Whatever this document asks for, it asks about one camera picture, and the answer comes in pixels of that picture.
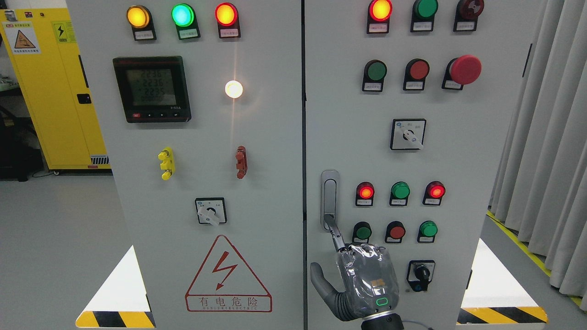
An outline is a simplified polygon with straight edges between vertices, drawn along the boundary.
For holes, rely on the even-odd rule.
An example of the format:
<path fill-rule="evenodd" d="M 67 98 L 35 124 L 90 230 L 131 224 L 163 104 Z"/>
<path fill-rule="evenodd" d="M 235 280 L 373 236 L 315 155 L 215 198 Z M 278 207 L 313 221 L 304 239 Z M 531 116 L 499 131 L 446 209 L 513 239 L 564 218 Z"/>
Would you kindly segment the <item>grey robotic right hand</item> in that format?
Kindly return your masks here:
<path fill-rule="evenodd" d="M 324 222 L 330 228 L 345 291 L 337 291 L 325 279 L 318 263 L 311 263 L 310 279 L 332 314 L 340 321 L 353 321 L 394 310 L 399 285 L 387 249 L 369 243 L 345 244 L 335 217 L 326 214 Z"/>

